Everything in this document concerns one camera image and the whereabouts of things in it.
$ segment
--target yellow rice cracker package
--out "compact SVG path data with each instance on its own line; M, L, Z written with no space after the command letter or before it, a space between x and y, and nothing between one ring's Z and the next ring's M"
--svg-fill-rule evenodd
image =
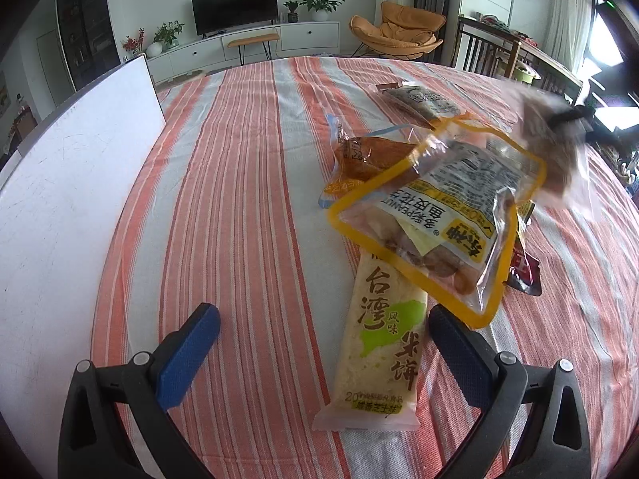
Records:
M517 205L546 167L506 134L443 121L402 161L338 200L330 223L471 328L494 317L517 233Z
M427 294L362 250L331 402L314 430L417 430Z

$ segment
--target metal screw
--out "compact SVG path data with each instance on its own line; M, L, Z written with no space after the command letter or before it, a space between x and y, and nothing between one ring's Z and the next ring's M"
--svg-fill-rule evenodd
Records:
M78 371L78 373L84 373L85 371L89 370L89 367L91 367L91 362L89 362L88 360L81 360L78 362L75 370Z
M151 355L149 355L146 351L140 351L133 355L133 363L135 365L144 365L149 360L151 360Z
M510 351L502 351L499 354L499 360L506 365L512 365L517 361L517 357L513 355Z
M567 373L570 373L570 371L573 370L573 363L566 358L561 358L561 360L559 361L559 366L562 371L566 371Z

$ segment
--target door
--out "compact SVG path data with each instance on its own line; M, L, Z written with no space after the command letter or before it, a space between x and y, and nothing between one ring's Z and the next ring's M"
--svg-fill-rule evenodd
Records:
M38 52L42 70L49 86L49 92L53 102L58 107L71 95L73 87L66 71L65 62L62 59L62 51L58 43L58 34L55 30L37 38Z

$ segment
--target round white vase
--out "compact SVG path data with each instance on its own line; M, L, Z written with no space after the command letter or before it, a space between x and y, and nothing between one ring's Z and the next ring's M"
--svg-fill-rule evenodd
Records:
M148 57L155 57L157 55L160 55L161 53L162 53L162 43L160 43L159 41L156 41L155 43L151 43L146 48L146 55Z
M311 12L311 19L314 22L325 22L328 20L328 10L320 9Z

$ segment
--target television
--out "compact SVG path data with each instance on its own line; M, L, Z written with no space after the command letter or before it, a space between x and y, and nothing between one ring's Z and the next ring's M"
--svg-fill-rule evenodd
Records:
M197 35L278 18L277 0L191 0Z

